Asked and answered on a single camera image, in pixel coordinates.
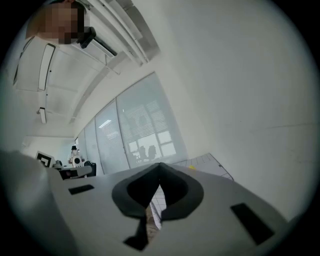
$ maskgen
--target fluorescent light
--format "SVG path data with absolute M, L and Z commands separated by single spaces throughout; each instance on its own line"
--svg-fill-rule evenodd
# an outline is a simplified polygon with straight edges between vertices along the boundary
M 39 75 L 39 89 L 42 91 L 46 90 L 49 66 L 55 49 L 56 47 L 50 43 L 48 43 L 44 48 Z
M 103 124 L 101 124 L 101 125 L 99 126 L 99 128 L 101 129 L 102 127 L 104 127 L 105 125 L 109 124 L 110 122 L 111 122 L 111 120 L 105 121 Z
M 41 121 L 43 124 L 47 123 L 46 119 L 46 109 L 44 107 L 40 107 L 40 116 L 41 116 Z

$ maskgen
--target person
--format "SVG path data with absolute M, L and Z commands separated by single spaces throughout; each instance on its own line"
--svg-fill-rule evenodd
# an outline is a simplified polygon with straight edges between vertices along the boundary
M 19 60 L 34 37 L 69 45 L 83 37 L 86 8 L 75 0 L 49 0 L 33 14 L 11 44 L 2 68 L 11 83 L 17 79 Z
M 83 156 L 78 152 L 77 147 L 76 146 L 72 146 L 71 148 L 71 153 L 68 155 L 68 163 L 72 165 L 72 158 L 75 156 L 79 156 L 81 158 L 81 161 L 84 162 L 85 159 L 83 158 Z

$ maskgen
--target hair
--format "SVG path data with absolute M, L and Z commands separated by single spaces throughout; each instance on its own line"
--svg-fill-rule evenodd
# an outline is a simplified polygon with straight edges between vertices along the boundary
M 55 0 L 49 5 L 60 4 L 63 2 L 64 0 Z M 77 1 L 70 2 L 70 5 L 72 9 L 77 9 L 77 34 L 72 34 L 70 38 L 66 38 L 66 41 L 63 42 L 66 45 L 75 42 L 85 33 L 85 14 L 87 13 L 85 6 Z

